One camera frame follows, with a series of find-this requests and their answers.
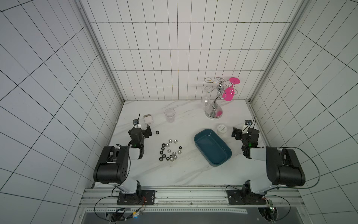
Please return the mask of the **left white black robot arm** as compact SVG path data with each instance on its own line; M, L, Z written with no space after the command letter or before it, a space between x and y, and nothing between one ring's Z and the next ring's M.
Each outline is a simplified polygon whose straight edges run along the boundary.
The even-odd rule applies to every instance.
M119 193L118 205L153 205L155 190L143 190L139 181L129 177L131 161L144 155L144 141L152 136L150 126L138 125L128 131L131 138L127 145L105 146L95 166L93 179L101 184L112 184Z

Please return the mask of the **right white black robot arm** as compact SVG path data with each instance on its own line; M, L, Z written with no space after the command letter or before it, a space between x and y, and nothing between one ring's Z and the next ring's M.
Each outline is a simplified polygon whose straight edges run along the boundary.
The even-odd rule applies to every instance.
M265 162L264 174L247 180L242 189L228 191L230 204L266 204L264 193L280 187L293 188L305 184L305 174L295 150L277 147L258 147L259 130L233 128L232 137L242 142L241 150L247 159Z

